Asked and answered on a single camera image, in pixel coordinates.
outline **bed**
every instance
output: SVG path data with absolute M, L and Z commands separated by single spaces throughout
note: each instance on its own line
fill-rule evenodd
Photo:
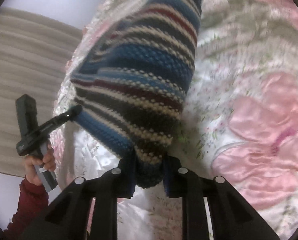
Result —
M 144 1 L 106 0 L 98 8 L 66 65 L 54 115 L 69 108 L 75 96 L 69 75 L 95 41 Z M 281 125 L 286 118 L 290 122 Z M 61 188 L 78 176 L 99 177 L 119 161 L 74 123 L 54 131 L 50 140 Z M 294 233 L 298 8 L 293 0 L 203 0 L 195 73 L 168 152 L 199 176 L 225 176 L 281 239 Z M 233 170 L 243 172 L 237 178 Z M 168 199 L 162 184 L 137 187 L 132 199 L 118 202 L 119 239 L 181 239 L 181 200 Z

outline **screw head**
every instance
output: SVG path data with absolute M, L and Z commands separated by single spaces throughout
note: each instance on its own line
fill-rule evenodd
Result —
M 74 180 L 74 183 L 76 184 L 82 184 L 84 183 L 85 179 L 83 177 L 77 177 L 75 180 Z
M 119 169 L 119 168 L 113 168 L 113 169 L 111 170 L 111 173 L 112 173 L 112 174 L 115 174 L 115 175 L 118 175 L 118 174 L 121 173 L 121 169 Z
M 221 176 L 217 176 L 215 178 L 215 181 L 218 182 L 218 183 L 224 183 L 225 182 L 225 178 L 224 177 L 221 177 Z
M 178 172 L 180 174 L 186 174 L 188 172 L 188 169 L 187 168 L 184 168 L 184 167 L 181 167 L 181 168 L 178 169 Z

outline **bedsheet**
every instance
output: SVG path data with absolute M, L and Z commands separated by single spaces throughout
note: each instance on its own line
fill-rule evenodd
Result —
M 137 10 L 144 2 L 106 0 L 98 8 L 97 14 L 84 30 L 84 37 L 72 60 L 66 65 L 67 75 L 55 102 L 54 115 L 69 108 L 75 94 L 69 74 L 84 59 L 94 42 L 112 23 Z M 274 87 L 283 88 L 287 93 L 291 91 L 289 88 L 293 88 L 288 98 L 298 107 L 298 9 L 293 1 L 204 0 L 195 74 L 181 125 L 177 128 L 177 136 L 168 150 L 169 154 L 178 157 L 184 167 L 199 176 L 212 178 L 215 172 L 227 176 L 226 171 L 229 169 L 224 166 L 219 169 L 217 163 L 226 159 L 224 157 L 228 153 L 232 158 L 232 149 L 255 142 L 258 143 L 257 149 L 267 147 L 267 142 L 252 137 L 257 129 L 249 133 L 251 136 L 243 136 L 246 132 L 240 132 L 240 128 L 247 127 L 250 122 L 246 117 L 248 115 L 241 115 L 245 112 L 238 102 L 244 98 L 244 104 L 253 102 L 251 106 L 264 111 L 275 111 L 275 107 L 280 109 L 283 103 L 275 101 L 275 94 L 269 96 L 267 93 L 273 90 L 264 89 L 266 85 L 272 84 L 268 80 L 284 80 L 282 84 L 274 83 Z M 284 111 L 286 118 L 291 119 L 293 112 L 293 109 Z M 237 116 L 242 125 L 238 125 L 239 129 L 232 125 Z M 266 129 L 268 120 L 261 116 L 262 112 L 258 115 L 258 122 L 252 124 Z M 288 144 L 293 137 L 298 136 L 295 127 L 298 126 L 289 125 L 289 130 L 283 127 L 269 132 L 277 149 L 283 149 L 284 143 Z M 56 173 L 62 188 L 77 176 L 86 179 L 99 177 L 119 162 L 117 157 L 74 123 L 68 122 L 54 131 L 50 140 L 55 149 Z M 241 158 L 239 165 L 242 170 L 250 160 L 261 163 L 265 158 L 270 160 L 267 166 L 249 169 L 250 176 L 233 183 L 241 193 L 249 190 L 244 196 L 251 196 L 251 202 L 257 196 L 266 193 L 266 197 L 270 193 L 264 187 L 259 187 L 259 183 L 270 184 L 268 178 L 278 176 L 273 173 L 269 176 L 267 171 L 277 167 L 273 162 L 277 163 L 279 154 L 272 150 L 258 152 L 261 158 L 248 154 Z M 260 205 L 252 204 L 281 239 L 288 239 L 298 226 L 298 166 L 279 168 L 279 171 L 291 172 L 295 183 L 286 188 L 271 188 L 281 193 L 281 198 L 268 202 L 263 197 L 260 198 Z M 118 239 L 181 239 L 181 217 L 181 200 L 168 199 L 162 184 L 146 190 L 137 187 L 132 199 L 119 200 Z

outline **striped knit blanket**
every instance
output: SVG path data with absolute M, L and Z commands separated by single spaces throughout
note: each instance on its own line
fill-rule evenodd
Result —
M 72 73 L 76 122 L 114 154 L 136 153 L 136 182 L 162 180 L 162 159 L 194 72 L 201 0 L 148 0 L 114 24 Z

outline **black handle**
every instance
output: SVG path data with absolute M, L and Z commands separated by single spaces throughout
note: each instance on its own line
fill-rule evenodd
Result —
M 24 94 L 17 99 L 16 110 L 21 138 L 25 138 L 30 132 L 38 128 L 36 100 L 27 94 Z M 40 145 L 35 145 L 34 151 L 29 152 L 29 154 L 42 159 L 48 150 L 47 139 L 48 138 L 45 138 Z M 47 192 L 50 192 L 58 185 L 54 172 L 45 170 L 43 165 L 35 165 L 35 169 Z

